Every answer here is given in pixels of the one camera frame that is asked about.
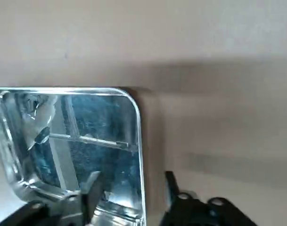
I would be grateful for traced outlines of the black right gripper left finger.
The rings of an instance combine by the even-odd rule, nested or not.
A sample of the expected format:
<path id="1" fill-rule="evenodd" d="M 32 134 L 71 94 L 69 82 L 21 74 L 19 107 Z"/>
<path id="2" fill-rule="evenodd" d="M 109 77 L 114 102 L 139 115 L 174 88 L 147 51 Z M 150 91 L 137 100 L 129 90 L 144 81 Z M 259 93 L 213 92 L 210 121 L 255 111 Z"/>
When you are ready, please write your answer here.
<path id="1" fill-rule="evenodd" d="M 93 172 L 86 186 L 60 201 L 31 201 L 0 222 L 0 226 L 87 226 L 103 197 L 103 173 Z"/>

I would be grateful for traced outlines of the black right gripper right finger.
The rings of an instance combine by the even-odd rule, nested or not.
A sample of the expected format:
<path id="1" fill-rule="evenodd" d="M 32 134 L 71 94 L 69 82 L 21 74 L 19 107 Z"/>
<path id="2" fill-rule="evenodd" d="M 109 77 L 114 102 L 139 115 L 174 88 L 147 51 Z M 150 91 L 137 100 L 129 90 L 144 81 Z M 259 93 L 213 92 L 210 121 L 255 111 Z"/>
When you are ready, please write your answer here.
<path id="1" fill-rule="evenodd" d="M 170 207 L 165 212 L 161 226 L 256 226 L 232 202 L 214 197 L 206 203 L 179 189 L 172 171 L 165 172 Z"/>

